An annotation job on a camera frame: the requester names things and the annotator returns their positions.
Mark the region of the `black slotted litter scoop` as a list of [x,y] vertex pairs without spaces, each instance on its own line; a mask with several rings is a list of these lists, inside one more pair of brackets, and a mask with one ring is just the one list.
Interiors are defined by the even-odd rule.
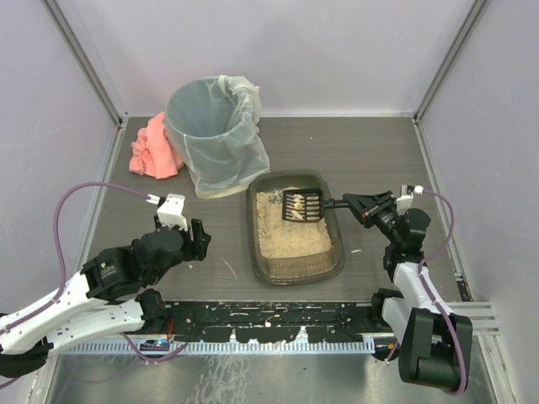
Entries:
[[283,221],[315,223],[326,210],[347,209],[350,204],[341,199],[324,199],[321,189],[285,189],[282,192]]

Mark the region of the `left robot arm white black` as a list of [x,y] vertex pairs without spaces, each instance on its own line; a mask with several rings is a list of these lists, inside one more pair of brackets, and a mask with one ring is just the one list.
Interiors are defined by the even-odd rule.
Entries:
[[27,308],[1,317],[1,375],[16,379],[80,343],[111,334],[158,332],[170,323],[153,289],[173,267],[205,259],[211,236],[193,219],[187,229],[157,226],[123,247],[107,248],[65,284]]

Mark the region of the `dark translucent litter box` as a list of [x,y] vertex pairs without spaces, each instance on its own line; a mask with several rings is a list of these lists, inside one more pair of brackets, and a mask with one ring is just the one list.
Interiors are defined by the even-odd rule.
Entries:
[[306,169],[266,173],[255,179],[246,191],[247,234],[251,263],[255,275],[266,284],[315,282],[333,277],[344,267],[344,244],[338,218],[333,212],[324,217],[333,243],[329,251],[300,258],[271,259],[261,255],[257,232],[256,193],[300,188],[321,189],[325,198],[331,195],[323,177],[316,171]]

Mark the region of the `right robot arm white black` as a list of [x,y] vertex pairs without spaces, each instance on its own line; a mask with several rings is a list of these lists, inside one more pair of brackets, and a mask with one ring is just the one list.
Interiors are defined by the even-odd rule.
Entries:
[[418,208],[400,213],[391,192],[344,194],[343,200],[363,227],[376,227],[389,241],[383,267],[396,288],[379,290],[373,304],[400,345],[401,380],[461,394],[468,383],[472,322],[443,301],[430,279],[423,252],[429,215]]

